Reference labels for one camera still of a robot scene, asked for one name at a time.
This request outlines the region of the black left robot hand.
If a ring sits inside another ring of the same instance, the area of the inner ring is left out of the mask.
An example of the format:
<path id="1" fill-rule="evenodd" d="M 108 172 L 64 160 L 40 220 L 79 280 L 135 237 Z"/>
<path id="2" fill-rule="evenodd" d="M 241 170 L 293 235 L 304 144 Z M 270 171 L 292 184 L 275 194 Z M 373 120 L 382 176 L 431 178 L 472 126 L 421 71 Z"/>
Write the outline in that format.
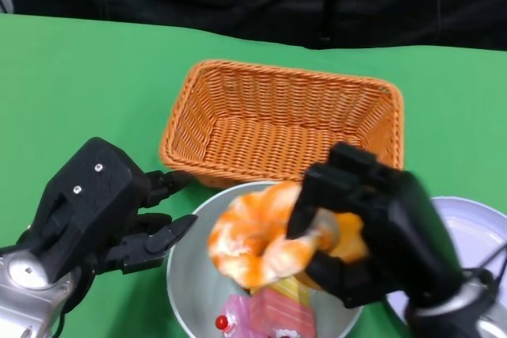
<path id="1" fill-rule="evenodd" d="M 193 176 L 184 171 L 147 174 L 151 190 L 141 203 L 142 208 L 159 205 L 185 188 Z M 120 270 L 124 274 L 144 271 L 162 265 L 168 251 L 193 227 L 196 215 L 172 218 L 161 213 L 145 213 L 131 217 L 126 229 L 94 257 L 93 273 L 101 275 Z"/>

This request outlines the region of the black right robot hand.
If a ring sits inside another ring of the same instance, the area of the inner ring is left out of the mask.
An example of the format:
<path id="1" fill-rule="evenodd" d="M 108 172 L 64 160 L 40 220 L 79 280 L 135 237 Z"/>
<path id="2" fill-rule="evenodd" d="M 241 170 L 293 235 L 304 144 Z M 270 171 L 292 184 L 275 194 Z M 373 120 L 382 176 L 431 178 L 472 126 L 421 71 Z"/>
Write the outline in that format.
<path id="1" fill-rule="evenodd" d="M 363 223 L 365 257 L 347 263 L 318 249 L 303 272 L 345 307 L 364 306 L 404 291 L 412 305 L 426 308 L 446 302 L 460 290 L 464 275 L 455 246 L 412 173 L 340 142 L 330 149 L 327 161 L 306 170 L 288 238 L 302 237 L 320 209 L 350 212 Z"/>

